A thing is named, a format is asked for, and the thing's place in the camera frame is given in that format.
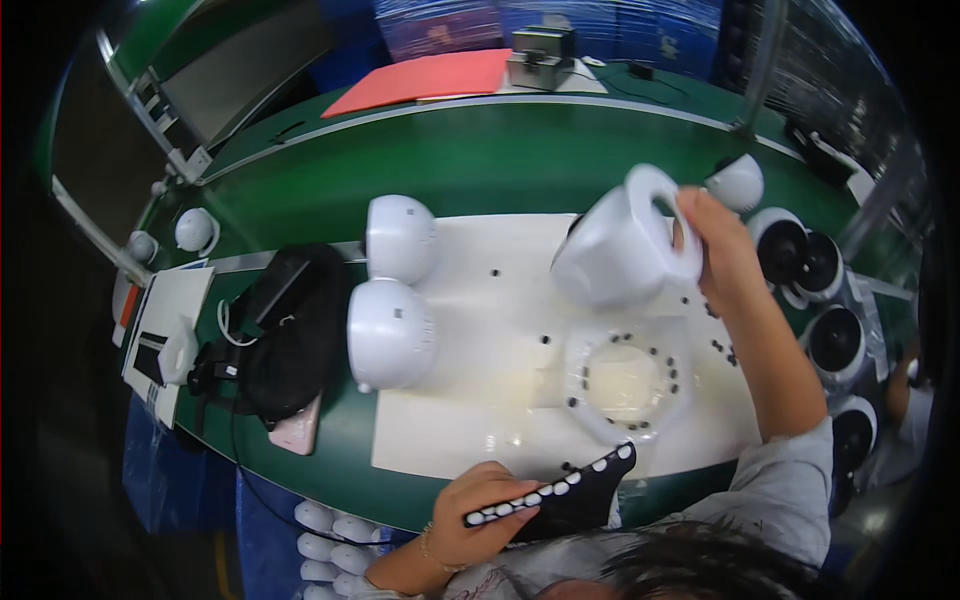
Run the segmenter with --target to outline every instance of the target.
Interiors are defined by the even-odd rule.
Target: silver metal device
[[[554,90],[569,77],[575,56],[572,29],[531,25],[515,31],[507,59],[510,83]]]

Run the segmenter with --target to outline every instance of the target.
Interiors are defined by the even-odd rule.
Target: red folder
[[[510,53],[509,48],[452,52],[374,69],[321,116],[333,117],[431,96],[492,94],[500,87]]]

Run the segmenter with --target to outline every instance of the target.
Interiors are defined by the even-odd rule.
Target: woman's left hand
[[[540,507],[519,510],[479,527],[464,527],[464,515],[533,492],[538,481],[517,481],[496,461],[481,463],[450,482],[433,507],[430,555],[443,564],[478,564],[496,556]]]

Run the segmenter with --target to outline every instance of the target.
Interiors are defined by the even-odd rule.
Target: phone
[[[313,452],[317,441],[317,421],[320,416],[320,395],[317,395],[307,407],[289,419],[276,424],[267,434],[273,445],[306,456]]]

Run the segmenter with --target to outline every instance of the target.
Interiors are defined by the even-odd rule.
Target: bracelet
[[[430,549],[426,547],[426,543],[427,539],[430,537],[431,531],[433,531],[433,521],[427,523],[426,527],[423,528],[423,532],[420,534],[420,550],[423,551],[423,557],[425,559],[443,567],[444,571],[447,573],[459,573],[460,571],[469,567],[469,564],[447,564],[437,560],[432,554],[430,554]]]

